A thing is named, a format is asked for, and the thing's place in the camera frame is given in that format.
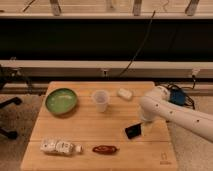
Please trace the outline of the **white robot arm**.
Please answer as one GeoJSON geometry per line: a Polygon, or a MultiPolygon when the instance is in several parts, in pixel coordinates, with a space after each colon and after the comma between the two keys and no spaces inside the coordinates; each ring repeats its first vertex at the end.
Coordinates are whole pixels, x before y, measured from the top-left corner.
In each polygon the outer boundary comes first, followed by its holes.
{"type": "Polygon", "coordinates": [[[147,91],[139,101],[141,119],[151,122],[160,116],[213,143],[213,114],[175,105],[169,97],[170,91],[163,86],[147,91]]]}

